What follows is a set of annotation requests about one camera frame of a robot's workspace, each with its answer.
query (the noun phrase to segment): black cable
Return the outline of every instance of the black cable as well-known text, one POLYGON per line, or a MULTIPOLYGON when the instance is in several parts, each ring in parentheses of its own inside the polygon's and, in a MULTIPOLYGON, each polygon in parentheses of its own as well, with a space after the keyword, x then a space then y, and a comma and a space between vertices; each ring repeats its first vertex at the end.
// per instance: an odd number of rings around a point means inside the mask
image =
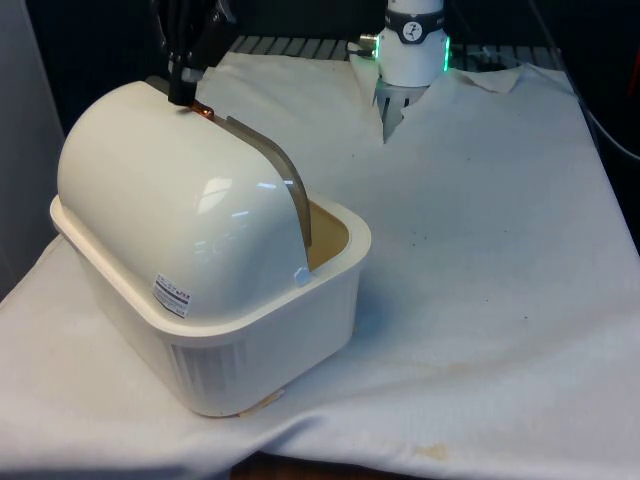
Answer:
POLYGON ((536 4, 535 0, 528 0, 528 3, 529 3, 529 8, 533 12, 534 17, 536 18, 536 21, 538 22, 538 25, 542 30, 542 34, 544 35, 545 40, 547 42, 547 47, 549 47, 549 49, 551 50, 551 55, 553 56, 553 58, 556 59, 556 61, 558 62, 558 66, 567 76, 567 80, 569 80, 569 84, 571 85, 571 88, 573 89, 576 95, 576 98, 578 99, 578 104, 580 105, 580 108, 582 108, 584 116, 587 119, 587 127, 589 128, 589 132, 591 133, 593 142, 596 145, 596 149, 600 150, 600 145, 598 144, 598 134, 596 132, 596 129, 597 127, 602 127, 602 125, 598 121, 594 122, 593 114, 591 113, 591 110, 589 110, 589 107, 587 106, 587 102, 585 102, 584 97, 582 96, 582 93, 580 93, 580 90, 578 89, 576 82, 573 80, 573 77, 569 73, 569 69, 567 68, 567 65, 564 63, 564 59, 562 58, 562 52, 558 48, 558 44, 556 43, 555 38, 551 34, 551 31, 549 30, 547 23, 544 21, 544 17, 540 13, 540 10, 538 9, 538 5, 536 4))

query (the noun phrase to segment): white cloth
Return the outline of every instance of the white cloth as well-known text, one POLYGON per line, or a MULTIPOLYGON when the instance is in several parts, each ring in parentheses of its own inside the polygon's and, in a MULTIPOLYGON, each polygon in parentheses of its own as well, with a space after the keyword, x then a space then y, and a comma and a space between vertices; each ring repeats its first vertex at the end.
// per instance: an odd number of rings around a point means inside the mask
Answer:
POLYGON ((262 449, 418 476, 640 478, 640 262, 575 99, 526 73, 505 95, 445 76, 382 145, 349 69, 229 55, 199 97, 370 225, 352 342, 263 410, 199 417, 58 241, 0 307, 0 466, 179 477, 262 449))

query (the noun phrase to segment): green led light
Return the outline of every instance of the green led light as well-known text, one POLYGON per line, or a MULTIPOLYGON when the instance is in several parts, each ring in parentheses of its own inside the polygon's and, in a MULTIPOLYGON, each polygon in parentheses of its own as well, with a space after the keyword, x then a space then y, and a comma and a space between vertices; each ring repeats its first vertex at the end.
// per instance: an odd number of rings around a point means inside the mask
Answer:
POLYGON ((449 70, 449 59, 451 58, 451 37, 447 37, 447 42, 444 44, 444 66, 442 70, 446 72, 449 70))

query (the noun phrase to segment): small white tab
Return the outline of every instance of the small white tab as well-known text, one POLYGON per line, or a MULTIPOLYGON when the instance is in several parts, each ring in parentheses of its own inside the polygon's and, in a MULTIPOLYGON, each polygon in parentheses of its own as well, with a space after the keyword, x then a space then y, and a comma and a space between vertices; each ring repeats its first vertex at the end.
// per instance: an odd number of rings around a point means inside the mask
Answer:
POLYGON ((298 269, 293 278, 296 281, 296 285, 298 285, 299 287, 304 287, 311 281, 311 273, 309 272, 308 268, 302 267, 298 269))

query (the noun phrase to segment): white plastic container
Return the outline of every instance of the white plastic container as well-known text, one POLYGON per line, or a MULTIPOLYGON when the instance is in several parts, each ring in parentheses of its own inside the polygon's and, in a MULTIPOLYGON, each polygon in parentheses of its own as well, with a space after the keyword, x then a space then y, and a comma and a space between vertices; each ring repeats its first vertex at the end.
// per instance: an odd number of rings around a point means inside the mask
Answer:
POLYGON ((309 195, 306 249, 277 148, 232 131, 122 87, 69 134, 51 205, 107 316, 209 416, 251 408, 348 342, 371 245, 359 217, 309 195))

